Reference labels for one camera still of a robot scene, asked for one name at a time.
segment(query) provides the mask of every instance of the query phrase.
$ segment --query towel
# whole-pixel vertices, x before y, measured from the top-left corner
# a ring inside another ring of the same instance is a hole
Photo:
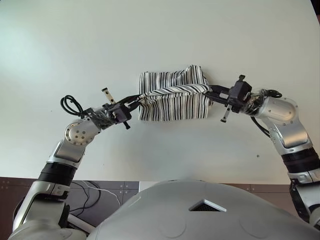
[[[139,119],[174,121],[204,119],[211,100],[203,93],[211,88],[200,66],[175,72],[143,72],[139,80]]]

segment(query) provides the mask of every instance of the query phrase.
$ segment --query white tabletop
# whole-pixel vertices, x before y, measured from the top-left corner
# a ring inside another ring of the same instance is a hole
[[[138,93],[144,71],[200,65],[210,84],[240,74],[294,99],[320,146],[320,33],[309,0],[0,2],[0,176],[36,178],[65,127],[73,95],[86,109]],[[286,168],[246,115],[215,104],[208,119],[113,126],[86,150],[75,179],[286,184]]]

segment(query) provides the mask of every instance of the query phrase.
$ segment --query silver robot arm segment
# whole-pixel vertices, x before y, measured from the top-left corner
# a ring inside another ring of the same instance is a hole
[[[320,225],[320,161],[310,137],[299,121],[298,105],[288,98],[266,97],[256,118],[267,126],[291,180],[290,194],[299,216]]]
[[[320,229],[320,160],[299,121],[298,105],[291,99],[281,98],[282,94],[276,90],[252,93],[252,87],[244,78],[240,75],[231,88],[212,85],[211,91],[204,95],[227,107],[221,122],[227,122],[230,111],[244,113],[271,139],[288,169],[290,194],[299,216]],[[261,119],[268,129],[255,118]]]

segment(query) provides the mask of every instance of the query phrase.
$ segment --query cloth fold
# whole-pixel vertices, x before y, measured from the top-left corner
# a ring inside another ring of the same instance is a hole
[[[211,88],[200,66],[190,65],[175,72],[143,72],[138,101],[142,121],[203,119],[211,100],[203,93]]]

